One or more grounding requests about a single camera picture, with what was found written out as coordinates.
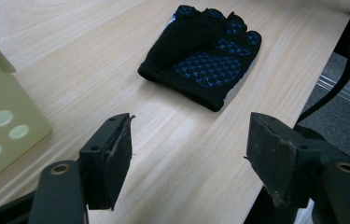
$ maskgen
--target light wood surface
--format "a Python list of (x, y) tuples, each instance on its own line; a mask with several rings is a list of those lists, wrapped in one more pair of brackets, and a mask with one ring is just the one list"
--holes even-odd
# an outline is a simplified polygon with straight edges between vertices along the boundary
[[(220, 112), (136, 72), (181, 4), (234, 11), (262, 35)], [(243, 158), (250, 112), (294, 125), (349, 17), (347, 0), (0, 1), (0, 50), (52, 125), (0, 174), (0, 205), (128, 112), (131, 168), (115, 211), (92, 211), (91, 223), (242, 223), (262, 186)]]

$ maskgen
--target blue dotted palm pad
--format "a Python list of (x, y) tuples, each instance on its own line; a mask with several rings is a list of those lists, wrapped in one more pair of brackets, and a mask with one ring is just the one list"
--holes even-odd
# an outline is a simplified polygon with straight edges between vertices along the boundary
[(214, 57), (197, 50), (175, 64), (182, 77), (195, 80), (199, 85), (213, 88), (225, 85), (241, 72), (241, 62), (234, 57)]
[[(179, 11), (188, 13), (187, 8)], [(218, 18), (222, 16), (216, 10), (209, 11), (209, 16)], [(232, 21), (227, 26), (227, 34), (231, 36), (240, 36), (244, 32), (245, 25), (240, 21)], [(260, 37), (255, 32), (246, 34), (246, 42), (250, 46), (256, 46), (260, 43)], [(228, 52), (229, 56), (212, 56), (202, 50), (192, 52), (174, 65), (177, 74), (184, 78), (192, 79), (200, 86), (205, 88), (219, 87), (230, 83), (238, 76), (242, 76), (242, 66), (240, 57), (246, 57), (251, 54), (251, 50), (239, 46), (233, 41), (220, 38), (211, 44), (211, 47)]]

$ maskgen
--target glove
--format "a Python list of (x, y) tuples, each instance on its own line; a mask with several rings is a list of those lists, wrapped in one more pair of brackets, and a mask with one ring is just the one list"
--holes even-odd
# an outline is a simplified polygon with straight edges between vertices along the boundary
[(259, 52), (261, 35), (246, 30), (233, 12), (226, 19), (216, 9), (180, 6), (138, 73), (219, 111)]

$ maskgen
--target gray carpet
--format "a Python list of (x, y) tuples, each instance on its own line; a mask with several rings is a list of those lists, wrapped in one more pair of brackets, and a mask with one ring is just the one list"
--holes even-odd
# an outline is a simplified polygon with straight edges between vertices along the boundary
[[(333, 53), (327, 63), (322, 76), (337, 81), (343, 72), (346, 59)], [(328, 91), (315, 86), (304, 108), (309, 108)], [(337, 95), (313, 115), (300, 123), (301, 126), (311, 128), (322, 134), (328, 142), (350, 155), (350, 101)]]

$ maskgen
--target black cable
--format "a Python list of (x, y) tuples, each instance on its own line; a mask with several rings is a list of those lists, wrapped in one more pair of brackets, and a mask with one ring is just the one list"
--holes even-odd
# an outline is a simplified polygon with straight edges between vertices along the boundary
[(307, 110), (305, 110), (298, 118), (297, 123), (300, 123), (304, 119), (308, 118), (310, 115), (316, 112), (316, 110), (320, 109), (330, 100), (332, 100), (349, 82), (349, 80), (350, 80), (350, 40), (349, 40), (349, 51), (347, 56), (347, 62), (340, 80), (338, 80), (337, 84), (335, 84), (335, 86), (331, 89), (331, 91), (329, 91), (325, 96), (323, 96), (317, 103), (315, 103), (314, 105), (309, 107)]

